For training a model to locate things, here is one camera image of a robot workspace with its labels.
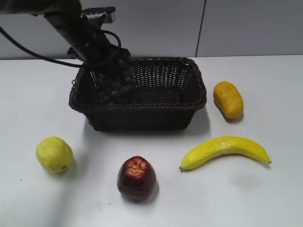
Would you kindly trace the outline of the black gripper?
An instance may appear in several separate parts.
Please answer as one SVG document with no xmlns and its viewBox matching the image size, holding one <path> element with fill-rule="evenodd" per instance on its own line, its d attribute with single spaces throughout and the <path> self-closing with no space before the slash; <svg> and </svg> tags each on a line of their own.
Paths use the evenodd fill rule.
<svg viewBox="0 0 303 227">
<path fill-rule="evenodd" d="M 117 44 L 112 44 L 105 35 L 69 35 L 68 56 L 87 64 L 110 64 L 117 59 L 128 61 L 131 54 L 128 49 L 122 48 L 121 40 L 113 36 Z"/>
</svg>

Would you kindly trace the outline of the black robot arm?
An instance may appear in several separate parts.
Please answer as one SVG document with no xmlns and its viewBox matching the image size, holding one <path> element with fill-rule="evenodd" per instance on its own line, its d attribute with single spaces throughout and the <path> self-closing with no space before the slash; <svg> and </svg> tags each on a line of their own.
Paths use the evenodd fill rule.
<svg viewBox="0 0 303 227">
<path fill-rule="evenodd" d="M 42 15 L 70 45 L 68 54 L 91 66 L 106 66 L 130 53 L 121 47 L 120 38 L 103 30 L 104 23 L 114 22 L 115 7 L 82 9 L 78 0 L 2 0 L 2 15 Z"/>
</svg>

